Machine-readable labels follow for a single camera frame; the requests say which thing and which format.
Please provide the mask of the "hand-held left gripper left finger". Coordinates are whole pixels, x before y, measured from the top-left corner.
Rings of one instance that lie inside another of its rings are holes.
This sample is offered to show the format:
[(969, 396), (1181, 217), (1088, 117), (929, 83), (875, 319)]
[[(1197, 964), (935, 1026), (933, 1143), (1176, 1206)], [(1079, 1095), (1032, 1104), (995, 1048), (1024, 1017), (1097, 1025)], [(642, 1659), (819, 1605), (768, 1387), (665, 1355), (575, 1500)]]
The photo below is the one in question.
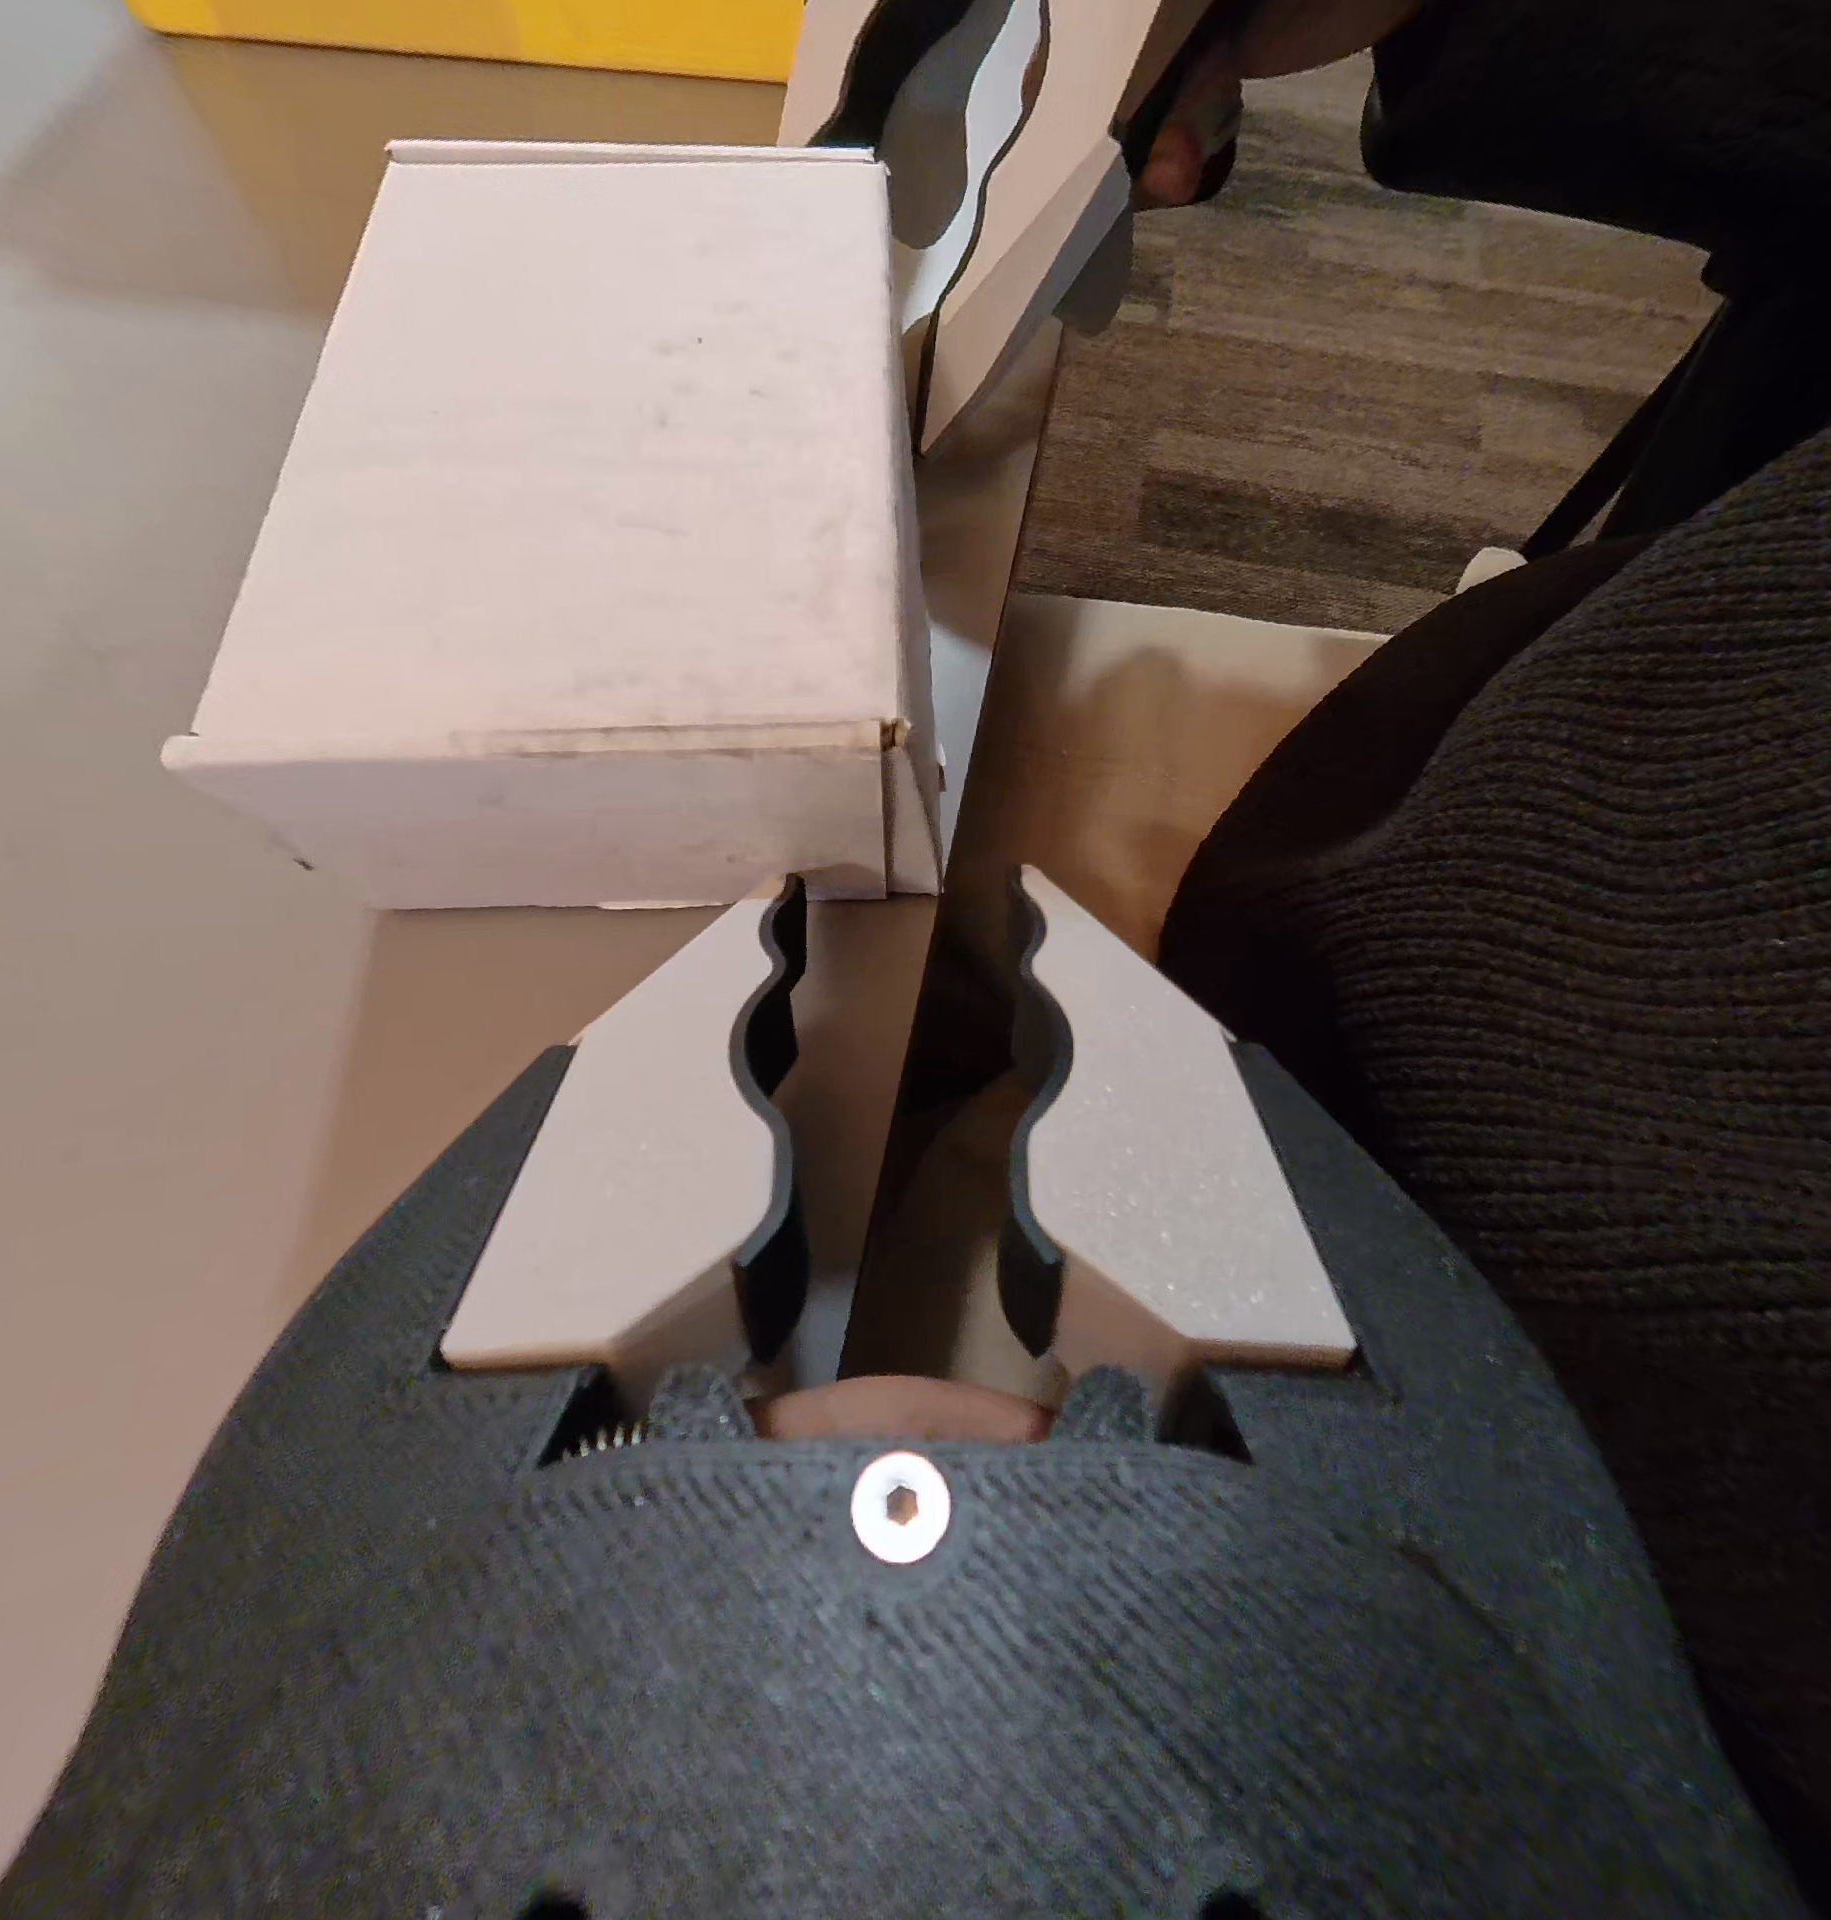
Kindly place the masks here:
[(806, 1305), (798, 1152), (806, 886), (720, 911), (575, 1041), (441, 1340), (457, 1371), (725, 1374), (782, 1355)]

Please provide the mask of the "yellow plastic bin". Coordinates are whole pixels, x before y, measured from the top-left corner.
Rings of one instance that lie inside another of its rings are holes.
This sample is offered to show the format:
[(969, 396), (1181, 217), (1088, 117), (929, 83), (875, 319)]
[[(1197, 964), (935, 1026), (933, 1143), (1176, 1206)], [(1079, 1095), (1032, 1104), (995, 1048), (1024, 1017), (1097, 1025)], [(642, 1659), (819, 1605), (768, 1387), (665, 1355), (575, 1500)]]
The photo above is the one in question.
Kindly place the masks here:
[(785, 82), (805, 2), (130, 2), (159, 34)]

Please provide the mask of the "person's black knitted sweater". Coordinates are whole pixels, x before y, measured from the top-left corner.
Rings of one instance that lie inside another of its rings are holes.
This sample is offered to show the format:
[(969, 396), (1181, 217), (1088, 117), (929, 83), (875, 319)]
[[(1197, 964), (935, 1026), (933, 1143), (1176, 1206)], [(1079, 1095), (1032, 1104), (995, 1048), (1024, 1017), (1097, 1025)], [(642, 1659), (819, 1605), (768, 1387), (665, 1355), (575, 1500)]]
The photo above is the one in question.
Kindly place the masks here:
[(1524, 1322), (1831, 1915), (1831, 427), (1386, 640), (1159, 967)]

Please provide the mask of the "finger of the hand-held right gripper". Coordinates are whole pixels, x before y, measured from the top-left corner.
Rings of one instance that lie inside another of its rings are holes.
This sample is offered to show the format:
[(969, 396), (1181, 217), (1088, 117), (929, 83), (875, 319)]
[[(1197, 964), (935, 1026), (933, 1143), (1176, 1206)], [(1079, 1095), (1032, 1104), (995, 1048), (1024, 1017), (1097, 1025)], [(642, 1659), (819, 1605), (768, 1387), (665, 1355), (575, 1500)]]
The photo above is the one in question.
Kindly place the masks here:
[(1125, 215), (1124, 103), (1159, 2), (975, 2), (891, 101), (891, 232), (913, 442), (991, 390)]
[(782, 148), (943, 154), (1009, 2), (808, 2), (785, 83)]

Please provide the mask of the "person's tan trouser leg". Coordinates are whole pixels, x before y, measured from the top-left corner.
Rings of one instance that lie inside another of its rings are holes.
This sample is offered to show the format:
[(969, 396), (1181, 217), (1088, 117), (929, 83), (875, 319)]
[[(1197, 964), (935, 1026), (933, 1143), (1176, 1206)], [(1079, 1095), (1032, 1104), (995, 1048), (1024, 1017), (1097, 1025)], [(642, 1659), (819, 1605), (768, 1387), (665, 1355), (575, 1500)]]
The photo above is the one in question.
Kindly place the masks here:
[(991, 973), (1038, 866), (1145, 958), (1264, 756), (1389, 637), (1019, 590), (958, 787), (941, 925)]

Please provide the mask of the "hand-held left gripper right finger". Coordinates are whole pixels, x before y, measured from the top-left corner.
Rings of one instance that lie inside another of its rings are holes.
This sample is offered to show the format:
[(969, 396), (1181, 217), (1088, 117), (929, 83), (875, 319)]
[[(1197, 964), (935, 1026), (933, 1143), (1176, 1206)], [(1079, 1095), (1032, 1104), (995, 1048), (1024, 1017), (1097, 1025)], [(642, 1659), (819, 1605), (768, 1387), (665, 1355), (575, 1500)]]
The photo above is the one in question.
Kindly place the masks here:
[(999, 1299), (1065, 1374), (1340, 1371), (1360, 1343), (1234, 1036), (1036, 864), (1010, 877)]

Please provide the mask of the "white cardboard mailer box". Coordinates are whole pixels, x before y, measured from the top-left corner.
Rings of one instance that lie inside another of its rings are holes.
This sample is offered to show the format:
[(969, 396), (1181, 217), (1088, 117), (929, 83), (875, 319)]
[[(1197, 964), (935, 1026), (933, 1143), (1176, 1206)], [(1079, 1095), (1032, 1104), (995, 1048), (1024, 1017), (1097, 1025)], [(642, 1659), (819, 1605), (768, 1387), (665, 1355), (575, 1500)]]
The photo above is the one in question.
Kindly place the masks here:
[(886, 169), (391, 142), (159, 758), (376, 906), (935, 894)]

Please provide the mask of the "person's right forearm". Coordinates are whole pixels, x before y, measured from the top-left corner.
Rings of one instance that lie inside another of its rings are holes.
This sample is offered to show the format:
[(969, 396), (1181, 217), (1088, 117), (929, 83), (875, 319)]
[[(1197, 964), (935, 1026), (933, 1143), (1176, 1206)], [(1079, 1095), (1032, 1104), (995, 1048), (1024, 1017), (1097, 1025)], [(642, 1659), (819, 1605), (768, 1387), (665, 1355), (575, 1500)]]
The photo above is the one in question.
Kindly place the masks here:
[(1524, 557), (1659, 532), (1831, 427), (1831, 2), (1425, 4), (1376, 45), (1360, 151), (1705, 257), (1716, 314)]

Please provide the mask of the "person's right hand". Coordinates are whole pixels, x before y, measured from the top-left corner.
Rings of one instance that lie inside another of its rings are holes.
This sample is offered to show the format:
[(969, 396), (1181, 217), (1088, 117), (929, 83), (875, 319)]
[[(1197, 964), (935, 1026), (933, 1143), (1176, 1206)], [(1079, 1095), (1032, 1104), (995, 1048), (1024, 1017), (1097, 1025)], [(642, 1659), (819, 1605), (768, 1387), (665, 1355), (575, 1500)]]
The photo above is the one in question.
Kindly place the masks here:
[(1200, 203), (1227, 184), (1243, 89), (1351, 61), (1407, 28), (1430, 2), (1212, 2), (1134, 99), (1124, 156), (1139, 205)]

